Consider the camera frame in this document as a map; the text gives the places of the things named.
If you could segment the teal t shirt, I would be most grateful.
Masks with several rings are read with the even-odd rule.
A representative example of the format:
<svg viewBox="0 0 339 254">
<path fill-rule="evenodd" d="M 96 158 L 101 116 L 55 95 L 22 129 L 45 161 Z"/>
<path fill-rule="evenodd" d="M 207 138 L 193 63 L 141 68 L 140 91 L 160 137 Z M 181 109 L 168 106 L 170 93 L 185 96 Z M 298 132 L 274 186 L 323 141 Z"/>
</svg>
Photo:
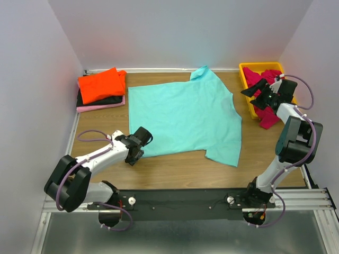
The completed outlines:
<svg viewBox="0 0 339 254">
<path fill-rule="evenodd" d="M 242 147 L 242 118 L 233 94 L 207 66 L 188 81 L 130 87 L 129 131 L 148 130 L 153 140 L 145 157 L 205 151 L 215 162 L 237 167 Z"/>
</svg>

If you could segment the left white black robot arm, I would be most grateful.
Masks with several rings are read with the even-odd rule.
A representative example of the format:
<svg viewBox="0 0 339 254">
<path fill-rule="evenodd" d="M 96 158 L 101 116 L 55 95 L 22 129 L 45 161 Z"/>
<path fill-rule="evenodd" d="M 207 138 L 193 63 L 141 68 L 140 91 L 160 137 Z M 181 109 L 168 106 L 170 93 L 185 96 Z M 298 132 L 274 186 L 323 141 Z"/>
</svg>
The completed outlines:
<svg viewBox="0 0 339 254">
<path fill-rule="evenodd" d="M 63 156 L 48 178 L 44 192 L 56 202 L 59 211 L 72 212 L 81 204 L 91 202 L 99 202 L 106 209 L 114 208 L 118 201 L 114 187 L 107 182 L 91 184 L 91 178 L 119 162 L 133 166 L 143 156 L 142 148 L 152 142 L 152 134 L 143 127 L 130 135 L 119 130 L 111 135 L 88 130 L 77 139 L 108 144 L 83 156 Z"/>
</svg>

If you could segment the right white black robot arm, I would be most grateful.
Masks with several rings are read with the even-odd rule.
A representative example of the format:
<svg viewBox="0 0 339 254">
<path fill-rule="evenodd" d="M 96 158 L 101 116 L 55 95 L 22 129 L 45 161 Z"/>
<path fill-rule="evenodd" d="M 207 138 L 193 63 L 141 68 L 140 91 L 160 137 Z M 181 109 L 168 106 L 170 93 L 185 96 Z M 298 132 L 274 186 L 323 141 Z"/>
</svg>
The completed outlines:
<svg viewBox="0 0 339 254">
<path fill-rule="evenodd" d="M 264 173 L 248 184 L 239 198 L 248 207 L 268 204 L 282 180 L 295 169 L 311 163 L 315 157 L 323 125 L 310 120 L 301 112 L 302 107 L 293 103 L 297 85 L 282 74 L 275 77 L 272 84 L 262 78 L 241 92 L 250 97 L 251 104 L 257 108 L 271 108 L 284 124 L 275 146 L 275 158 Z"/>
</svg>

